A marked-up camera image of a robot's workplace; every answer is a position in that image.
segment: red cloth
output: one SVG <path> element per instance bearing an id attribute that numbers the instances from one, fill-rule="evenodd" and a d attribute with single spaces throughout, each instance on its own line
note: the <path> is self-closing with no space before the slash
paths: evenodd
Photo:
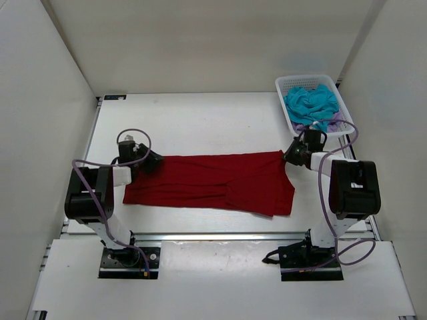
<path id="1" fill-rule="evenodd" d="M 167 156 L 150 175 L 126 186 L 123 203 L 289 215 L 294 187 L 281 151 Z"/>

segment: white floor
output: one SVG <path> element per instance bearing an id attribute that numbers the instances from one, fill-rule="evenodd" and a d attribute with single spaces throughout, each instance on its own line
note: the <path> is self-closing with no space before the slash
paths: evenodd
<path id="1" fill-rule="evenodd" d="M 357 247 L 344 260 L 360 257 Z M 261 262 L 275 241 L 164 241 L 158 280 L 98 279 L 98 239 L 54 241 L 34 310 L 47 320 L 398 319 L 413 315 L 392 244 L 343 267 L 344 280 L 281 282 Z"/>
<path id="2" fill-rule="evenodd" d="M 146 131 L 153 150 L 162 155 L 285 151 L 293 139 L 277 93 L 128 95 L 126 100 L 102 103 L 87 159 L 109 163 L 118 153 L 116 135 L 127 128 Z M 130 134 L 146 142 L 142 134 Z M 338 140 L 329 141 L 327 150 L 339 146 Z M 124 187 L 115 188 L 115 213 L 135 233 L 305 232 L 322 219 L 317 174 L 293 165 L 286 165 L 286 173 L 296 189 L 289 217 L 123 205 Z M 323 185 L 327 197 L 328 179 Z M 350 231 L 366 231 L 365 223 Z M 75 221 L 67 232 L 93 233 Z"/>

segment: laundry basket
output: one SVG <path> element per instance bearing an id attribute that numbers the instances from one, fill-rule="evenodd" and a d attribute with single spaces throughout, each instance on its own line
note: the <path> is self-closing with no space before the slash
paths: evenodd
<path id="1" fill-rule="evenodd" d="M 284 97 L 288 95 L 288 91 L 293 87 L 303 87 L 304 89 L 316 89 L 318 85 L 325 85 L 330 91 L 334 93 L 340 107 L 342 119 L 353 123 L 350 113 L 347 110 L 346 105 L 342 101 L 341 95 L 336 89 L 335 83 L 332 81 L 329 75 L 290 75 L 289 77 L 280 77 L 276 79 L 276 88 L 278 90 L 280 103 L 282 104 L 283 111 L 288 122 L 289 130 L 292 135 L 298 136 L 299 133 L 295 132 L 292 127 L 291 119 L 289 118 L 288 110 L 286 109 Z M 354 128 L 349 126 L 347 123 L 341 123 L 335 132 L 328 132 L 328 138 L 339 138 L 343 135 L 349 135 L 354 132 Z"/>

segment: metal base plate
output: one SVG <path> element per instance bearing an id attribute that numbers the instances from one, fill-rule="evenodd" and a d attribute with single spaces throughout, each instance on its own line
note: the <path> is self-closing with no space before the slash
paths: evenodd
<path id="1" fill-rule="evenodd" d="M 286 272 L 291 269 L 313 267 L 320 264 L 323 259 L 328 260 L 330 257 L 319 255 L 317 263 L 310 263 L 306 259 L 286 259 L 292 254 L 293 249 L 289 247 L 279 247 L 280 273 L 282 281 L 340 281 L 344 280 L 340 264 L 333 261 L 324 267 L 315 269 L 314 271 L 304 272 Z"/>
<path id="2" fill-rule="evenodd" d="M 149 263 L 150 279 L 159 277 L 160 248 L 140 247 L 147 256 Z M 99 265 L 98 277 L 102 279 L 149 279 L 144 272 L 145 263 L 135 262 L 131 267 L 122 265 L 118 260 L 111 257 L 107 248 L 103 249 L 101 263 Z"/>

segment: purple cloth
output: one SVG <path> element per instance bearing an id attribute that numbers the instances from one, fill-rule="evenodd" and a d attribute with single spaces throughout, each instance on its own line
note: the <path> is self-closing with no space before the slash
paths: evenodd
<path id="1" fill-rule="evenodd" d="M 341 111 L 335 112 L 334 113 L 334 117 L 333 119 L 337 119 L 337 120 L 344 120 L 342 117 L 342 113 Z M 304 129 L 304 125 L 301 123 L 295 123 L 293 121 L 292 122 L 292 127 L 294 128 L 294 131 L 296 133 L 300 133 L 303 129 Z M 328 123 L 328 132 L 335 132 L 338 130 L 338 128 L 340 127 L 341 123 L 340 122 L 329 122 Z"/>

